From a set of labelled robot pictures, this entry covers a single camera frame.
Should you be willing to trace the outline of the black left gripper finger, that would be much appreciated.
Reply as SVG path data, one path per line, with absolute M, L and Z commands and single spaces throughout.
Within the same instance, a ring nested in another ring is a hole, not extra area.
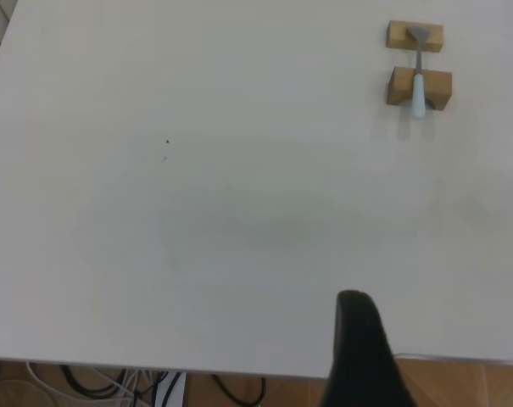
M 414 406 L 372 298 L 356 290 L 337 295 L 333 362 L 323 406 Z

